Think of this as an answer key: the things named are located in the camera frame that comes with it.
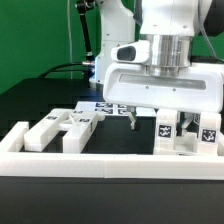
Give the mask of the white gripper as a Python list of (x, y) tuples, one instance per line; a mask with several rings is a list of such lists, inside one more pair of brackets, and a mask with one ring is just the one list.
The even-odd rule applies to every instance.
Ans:
[(180, 111), (177, 135), (183, 136), (193, 121), (192, 113), (222, 110), (223, 72), (196, 64), (181, 69), (177, 77), (154, 76), (146, 73), (144, 65), (113, 63), (105, 76), (103, 98), (128, 106), (132, 130), (137, 122), (135, 107)]

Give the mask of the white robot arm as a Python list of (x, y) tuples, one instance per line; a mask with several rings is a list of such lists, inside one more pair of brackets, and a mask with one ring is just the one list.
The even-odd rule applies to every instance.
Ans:
[(223, 107), (224, 66), (191, 61), (192, 39), (205, 35), (214, 0), (96, 0), (101, 52), (94, 80), (108, 103), (212, 113)]

